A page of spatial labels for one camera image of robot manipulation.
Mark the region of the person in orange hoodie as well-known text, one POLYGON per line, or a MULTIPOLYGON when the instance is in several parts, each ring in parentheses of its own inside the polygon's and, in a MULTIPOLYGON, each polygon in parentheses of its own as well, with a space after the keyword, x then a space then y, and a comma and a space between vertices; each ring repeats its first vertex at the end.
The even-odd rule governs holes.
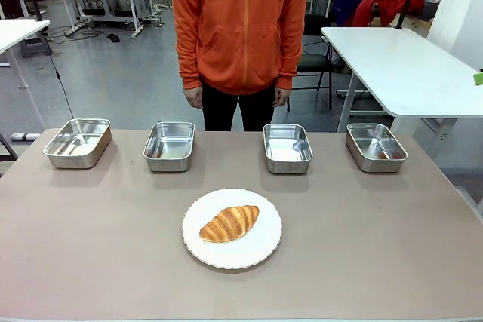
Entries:
POLYGON ((272 121, 275 87, 292 90, 306 0, 173 0, 183 90, 202 87, 204 128, 248 132, 272 121))

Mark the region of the white side table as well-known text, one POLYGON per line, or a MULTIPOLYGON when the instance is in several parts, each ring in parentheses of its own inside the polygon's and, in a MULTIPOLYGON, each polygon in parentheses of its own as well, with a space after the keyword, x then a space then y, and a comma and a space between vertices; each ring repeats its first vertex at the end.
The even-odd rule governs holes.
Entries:
POLYGON ((18 80, 18 88, 26 92, 29 103, 37 118, 41 130, 45 130, 45 122, 40 111, 35 103, 29 86, 20 70, 20 66, 13 52, 13 46, 26 40, 29 36, 37 33, 50 24, 49 20, 34 20, 34 19, 15 19, 15 20, 0 20, 0 54, 5 54, 11 69, 18 80))
POLYGON ((448 132, 461 118, 483 118, 483 86, 474 69, 409 29, 324 27, 332 48, 352 70, 339 132, 346 129, 355 88, 362 83, 394 118, 397 134, 414 134, 423 119, 448 132))

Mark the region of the rectangular stainless steel container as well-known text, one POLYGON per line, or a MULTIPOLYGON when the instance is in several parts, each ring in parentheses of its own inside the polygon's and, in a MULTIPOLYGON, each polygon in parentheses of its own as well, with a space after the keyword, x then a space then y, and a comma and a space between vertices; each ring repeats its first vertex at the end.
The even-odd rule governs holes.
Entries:
POLYGON ((112 139, 110 126, 104 118, 69 120, 44 147, 43 154, 57 169, 90 169, 112 139))
POLYGON ((195 125, 160 121, 152 126, 143 156, 153 173, 186 172, 191 164, 195 125))
POLYGON ((383 124, 348 124, 346 146, 365 173, 397 173, 408 158, 401 143, 383 124))
POLYGON ((263 128, 266 167, 273 174, 307 173, 313 152, 299 124, 267 124, 263 128))

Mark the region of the white scalloped round plate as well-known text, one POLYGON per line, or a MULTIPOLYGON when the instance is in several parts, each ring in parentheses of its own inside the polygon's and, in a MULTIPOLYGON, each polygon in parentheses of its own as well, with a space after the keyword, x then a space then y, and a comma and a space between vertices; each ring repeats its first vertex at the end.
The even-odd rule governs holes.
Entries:
POLYGON ((267 198, 245 189, 220 189, 207 193, 186 211, 182 238, 187 250, 206 265, 226 270, 249 268, 267 259, 281 241, 281 217, 267 198), (250 230, 232 241, 208 241, 200 231, 228 207, 257 207, 250 230))

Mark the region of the golden brown croissant bread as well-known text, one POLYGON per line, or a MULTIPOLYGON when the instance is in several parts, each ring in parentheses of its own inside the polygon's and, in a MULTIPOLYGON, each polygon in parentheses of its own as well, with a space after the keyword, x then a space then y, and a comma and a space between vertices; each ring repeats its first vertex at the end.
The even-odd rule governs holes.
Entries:
POLYGON ((244 237, 255 225, 260 209, 254 205, 227 207, 199 231, 199 237, 210 243, 226 243, 244 237))

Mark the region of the person's left hand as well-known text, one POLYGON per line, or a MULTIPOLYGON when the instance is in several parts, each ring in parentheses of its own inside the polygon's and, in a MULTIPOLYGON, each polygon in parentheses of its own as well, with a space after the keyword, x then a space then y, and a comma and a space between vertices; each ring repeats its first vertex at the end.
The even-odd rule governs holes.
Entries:
POLYGON ((283 106, 289 100, 291 90, 275 87, 275 96, 273 100, 273 107, 283 106))

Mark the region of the black folding chair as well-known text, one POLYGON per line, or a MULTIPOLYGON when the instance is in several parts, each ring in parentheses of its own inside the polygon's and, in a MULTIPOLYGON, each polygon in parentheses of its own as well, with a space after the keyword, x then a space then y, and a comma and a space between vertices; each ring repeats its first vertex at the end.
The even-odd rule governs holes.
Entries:
MULTIPOLYGON (((320 14, 306 14, 304 17, 304 36, 322 37, 321 29, 331 27, 328 18, 320 14)), ((329 59, 331 46, 328 45, 325 54, 302 54, 297 65, 298 76, 309 76, 317 73, 319 75, 316 87, 295 87, 294 90, 316 90, 328 91, 328 109, 333 109, 333 71, 334 64, 329 59)))

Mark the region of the person's right hand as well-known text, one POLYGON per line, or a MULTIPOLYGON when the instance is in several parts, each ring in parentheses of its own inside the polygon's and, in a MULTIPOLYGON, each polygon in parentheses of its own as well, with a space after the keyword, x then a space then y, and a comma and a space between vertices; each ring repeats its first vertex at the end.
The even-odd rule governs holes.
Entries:
POLYGON ((196 109, 202 109, 202 95, 203 95, 203 89, 202 87, 196 87, 192 89, 185 89, 184 91, 184 96, 190 104, 192 108, 196 109))

